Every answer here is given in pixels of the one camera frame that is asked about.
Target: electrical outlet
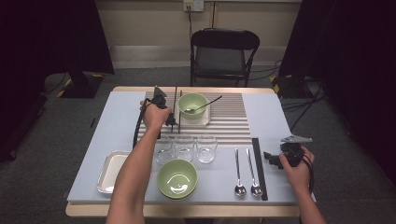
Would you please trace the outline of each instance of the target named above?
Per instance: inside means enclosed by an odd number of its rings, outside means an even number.
[[[204,11],[204,0],[183,0],[184,11]]]

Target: black folding chair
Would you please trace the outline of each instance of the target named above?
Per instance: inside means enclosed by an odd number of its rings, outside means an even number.
[[[245,80],[260,45],[258,36],[246,30],[206,28],[191,37],[191,83],[197,77]],[[245,53],[250,56],[245,60]]]

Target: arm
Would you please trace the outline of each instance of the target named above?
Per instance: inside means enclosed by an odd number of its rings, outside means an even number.
[[[145,223],[143,205],[151,174],[154,146],[170,113],[170,108],[159,109],[155,105],[148,105],[143,117],[147,129],[120,168],[108,210],[107,224]]]
[[[305,147],[302,147],[302,149],[305,156],[307,156],[312,162],[314,162],[315,156]],[[279,158],[285,169],[288,180],[296,194],[302,222],[304,224],[326,223],[326,220],[318,210],[317,205],[315,204],[314,200],[311,197],[311,194],[309,193],[309,170],[306,164],[301,161],[298,166],[291,167],[288,160],[283,154],[281,154]]]

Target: clear drinking glass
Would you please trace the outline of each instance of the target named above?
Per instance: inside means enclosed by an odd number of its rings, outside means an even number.
[[[172,139],[167,136],[162,136],[157,139],[154,147],[154,156],[159,164],[165,164],[174,158],[172,153]]]
[[[218,140],[212,134],[202,134],[197,138],[197,158],[203,163],[212,162],[215,159]]]
[[[189,134],[179,134],[174,139],[176,158],[192,161],[194,155],[194,138]]]

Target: gray carpet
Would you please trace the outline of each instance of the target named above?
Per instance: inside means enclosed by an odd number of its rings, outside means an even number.
[[[268,66],[254,67],[254,70]],[[104,218],[71,218],[67,192],[94,133],[106,99],[116,86],[189,86],[189,67],[119,69],[106,76],[94,99],[62,99],[47,94],[42,114],[21,142],[17,159],[0,163],[0,223],[105,223]],[[268,72],[253,73],[252,78]],[[62,80],[52,75],[48,90]],[[197,86],[233,86],[234,82],[197,80]],[[271,87],[268,78],[249,87]],[[318,89],[312,83],[313,91]],[[304,99],[282,100],[286,104]],[[291,126],[303,108],[285,111]],[[396,223],[396,190],[370,155],[347,135],[342,118],[327,100],[314,103],[298,121],[294,134],[312,137],[306,146],[316,155],[316,196],[329,223]],[[265,223],[298,223],[297,218],[267,218]]]

